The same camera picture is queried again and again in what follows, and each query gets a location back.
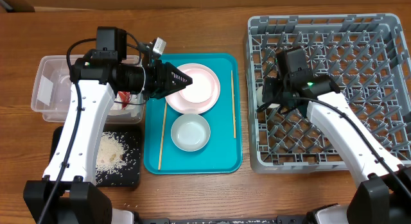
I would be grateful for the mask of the cream paper cup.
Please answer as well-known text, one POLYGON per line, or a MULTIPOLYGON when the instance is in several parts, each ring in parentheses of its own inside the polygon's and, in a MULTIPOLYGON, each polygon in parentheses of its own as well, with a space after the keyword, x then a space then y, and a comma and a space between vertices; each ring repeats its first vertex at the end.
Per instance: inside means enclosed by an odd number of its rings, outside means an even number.
MULTIPOLYGON (((263 102, 263 87, 259 87, 256 90, 256 100, 257 100, 258 107, 260 107, 261 105, 264 104, 264 102, 263 102)), ((268 108, 277 108, 277 107, 279 107, 279 104, 276 104, 276 103, 272 103, 268 106, 268 108)))

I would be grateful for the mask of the wooden chopstick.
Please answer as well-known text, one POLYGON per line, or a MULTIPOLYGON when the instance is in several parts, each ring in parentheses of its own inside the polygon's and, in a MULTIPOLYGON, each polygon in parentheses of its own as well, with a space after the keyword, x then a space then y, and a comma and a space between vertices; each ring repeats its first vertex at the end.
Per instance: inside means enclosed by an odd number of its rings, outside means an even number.
POLYGON ((163 114, 163 120, 162 120, 161 143, 160 143, 160 149, 159 149, 159 162, 158 162, 158 167, 157 167, 159 171, 161 170, 161 166, 162 166, 162 152, 163 152, 163 146, 164 146, 164 134, 165 134, 165 128, 166 128, 167 110, 168 110, 168 103, 167 101, 165 101, 164 114, 163 114))
POLYGON ((233 71, 231 71, 231 99, 232 99, 233 137, 234 137, 234 139, 236 139, 236 112, 235 112, 234 75, 233 75, 233 71))

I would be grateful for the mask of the red snack wrapper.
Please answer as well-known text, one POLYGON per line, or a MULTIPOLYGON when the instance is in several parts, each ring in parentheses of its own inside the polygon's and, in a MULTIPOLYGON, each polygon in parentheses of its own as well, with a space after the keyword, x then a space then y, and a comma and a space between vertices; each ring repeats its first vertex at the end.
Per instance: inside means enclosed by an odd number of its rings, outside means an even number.
POLYGON ((125 109, 126 106, 130 103, 130 93, 129 92, 124 92, 124 91, 119 91, 118 96, 120 98, 121 102, 121 108, 125 109))

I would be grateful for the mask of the white napkin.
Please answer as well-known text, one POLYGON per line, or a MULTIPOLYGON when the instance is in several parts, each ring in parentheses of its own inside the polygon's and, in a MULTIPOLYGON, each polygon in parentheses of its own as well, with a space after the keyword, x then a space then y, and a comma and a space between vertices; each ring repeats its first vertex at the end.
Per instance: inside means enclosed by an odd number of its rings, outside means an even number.
POLYGON ((135 94, 129 92, 118 92, 115 99, 115 103, 110 109, 110 116, 131 115, 132 117, 137 115, 138 108, 136 104, 139 103, 139 98, 135 94))

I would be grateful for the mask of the grey bowl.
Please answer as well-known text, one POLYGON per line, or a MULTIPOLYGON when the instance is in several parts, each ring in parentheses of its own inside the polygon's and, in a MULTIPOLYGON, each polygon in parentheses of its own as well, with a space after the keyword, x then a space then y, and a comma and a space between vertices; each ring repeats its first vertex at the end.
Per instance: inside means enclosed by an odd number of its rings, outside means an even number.
POLYGON ((206 119, 198 114, 183 114, 171 126, 171 139, 182 151, 201 150, 211 137, 211 128, 206 119))

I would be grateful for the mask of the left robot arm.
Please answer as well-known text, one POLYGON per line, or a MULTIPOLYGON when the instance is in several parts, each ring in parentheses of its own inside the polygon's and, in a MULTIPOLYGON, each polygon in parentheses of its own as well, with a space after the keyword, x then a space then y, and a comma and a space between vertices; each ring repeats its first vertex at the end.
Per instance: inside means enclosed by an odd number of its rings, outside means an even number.
POLYGON ((97 29, 94 49, 68 60, 71 102, 57 148, 40 180, 27 181, 24 201, 37 223, 138 223, 132 211, 115 209, 96 186, 98 148, 118 92, 161 99, 193 80, 161 61, 163 39, 135 42, 136 64, 127 64, 129 32, 97 29))

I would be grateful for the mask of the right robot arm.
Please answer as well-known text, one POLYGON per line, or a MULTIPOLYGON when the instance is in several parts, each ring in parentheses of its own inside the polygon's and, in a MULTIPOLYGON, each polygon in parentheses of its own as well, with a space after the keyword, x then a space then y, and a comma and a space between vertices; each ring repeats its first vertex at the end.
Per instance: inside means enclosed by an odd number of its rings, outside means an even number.
POLYGON ((301 47, 274 57, 276 77, 266 76, 263 104, 298 109, 328 139, 356 184, 349 205, 308 212, 305 223, 410 223, 410 168, 389 153, 349 107, 327 74, 315 76, 301 47))

